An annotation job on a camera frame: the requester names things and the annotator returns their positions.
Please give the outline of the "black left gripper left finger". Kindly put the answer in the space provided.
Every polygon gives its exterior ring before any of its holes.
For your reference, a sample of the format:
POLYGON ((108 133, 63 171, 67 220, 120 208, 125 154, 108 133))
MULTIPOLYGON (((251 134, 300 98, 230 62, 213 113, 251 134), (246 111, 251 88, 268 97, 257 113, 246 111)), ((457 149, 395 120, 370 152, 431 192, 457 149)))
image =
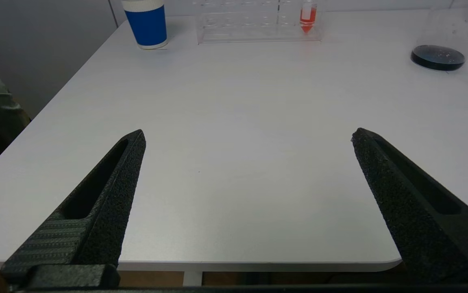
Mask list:
POLYGON ((142 130, 122 137, 3 264, 11 285, 39 265, 118 265, 146 149, 142 130))

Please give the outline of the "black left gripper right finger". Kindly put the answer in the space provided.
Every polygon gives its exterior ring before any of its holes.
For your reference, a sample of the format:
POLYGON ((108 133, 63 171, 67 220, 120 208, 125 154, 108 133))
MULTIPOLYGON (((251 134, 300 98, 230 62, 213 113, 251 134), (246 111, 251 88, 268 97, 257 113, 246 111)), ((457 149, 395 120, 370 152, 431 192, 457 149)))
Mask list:
POLYGON ((468 282, 468 205, 375 132, 353 149, 407 269, 422 282, 468 282))

